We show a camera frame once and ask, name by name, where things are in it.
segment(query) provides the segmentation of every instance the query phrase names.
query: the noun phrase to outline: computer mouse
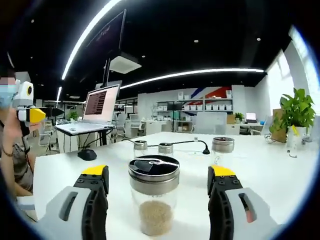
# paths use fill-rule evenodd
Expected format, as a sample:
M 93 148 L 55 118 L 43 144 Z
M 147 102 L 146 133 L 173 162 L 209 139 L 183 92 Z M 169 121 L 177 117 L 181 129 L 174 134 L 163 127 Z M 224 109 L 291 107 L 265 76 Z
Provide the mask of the computer mouse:
M 91 149 L 85 149 L 78 152 L 78 157 L 85 161 L 92 161 L 97 158 L 97 154 Z

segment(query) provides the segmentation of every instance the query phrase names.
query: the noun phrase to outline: grain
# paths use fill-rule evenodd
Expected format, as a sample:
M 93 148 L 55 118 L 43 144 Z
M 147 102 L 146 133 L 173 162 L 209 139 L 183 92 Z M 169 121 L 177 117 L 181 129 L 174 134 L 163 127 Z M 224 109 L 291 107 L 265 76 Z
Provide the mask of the grain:
M 162 201 L 145 201 L 140 205 L 139 214 L 141 231 L 146 235 L 162 235 L 169 232 L 172 227 L 172 209 Z

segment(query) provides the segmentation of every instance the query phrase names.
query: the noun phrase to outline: bracelet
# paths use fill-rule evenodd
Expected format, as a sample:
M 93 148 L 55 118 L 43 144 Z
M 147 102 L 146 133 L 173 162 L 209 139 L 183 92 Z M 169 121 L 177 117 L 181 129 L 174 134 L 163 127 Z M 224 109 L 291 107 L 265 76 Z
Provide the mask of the bracelet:
M 12 158 L 13 157 L 13 155 L 14 155 L 14 153 L 13 153 L 13 151 L 12 151 L 12 153 L 10 154 L 10 153 L 7 153 L 6 151 L 5 151 L 5 149 L 4 149 L 4 146 L 2 145 L 2 151 L 4 152 L 4 154 L 5 155 L 7 155 L 9 158 Z

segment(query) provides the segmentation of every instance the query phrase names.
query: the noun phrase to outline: person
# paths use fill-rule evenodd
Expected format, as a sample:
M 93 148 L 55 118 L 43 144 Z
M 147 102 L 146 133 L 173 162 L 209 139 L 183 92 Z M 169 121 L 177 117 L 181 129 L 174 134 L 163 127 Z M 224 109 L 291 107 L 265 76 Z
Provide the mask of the person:
M 15 94 L 15 72 L 0 69 L 0 167 L 11 195 L 23 197 L 33 195 L 36 155 L 30 151 L 27 139 L 23 138 L 17 112 L 11 107 Z M 30 132 L 40 125 L 32 124 Z

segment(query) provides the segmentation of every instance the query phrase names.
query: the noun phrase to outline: spice jar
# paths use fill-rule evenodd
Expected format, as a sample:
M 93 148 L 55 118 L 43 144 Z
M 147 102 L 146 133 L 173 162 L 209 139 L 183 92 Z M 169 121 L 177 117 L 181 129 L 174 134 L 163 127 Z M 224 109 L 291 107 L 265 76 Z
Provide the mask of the spice jar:
M 228 167 L 226 162 L 230 158 L 230 153 L 235 148 L 235 140 L 230 137 L 215 137 L 212 140 L 211 159 L 212 164 Z
M 174 145 L 172 143 L 162 142 L 158 145 L 158 154 L 163 156 L 174 156 Z
M 148 155 L 148 143 L 144 140 L 137 140 L 133 143 L 133 157 L 138 158 Z
M 149 236 L 169 232 L 177 204 L 180 163 L 164 155 L 141 156 L 129 163 L 129 175 L 141 231 Z

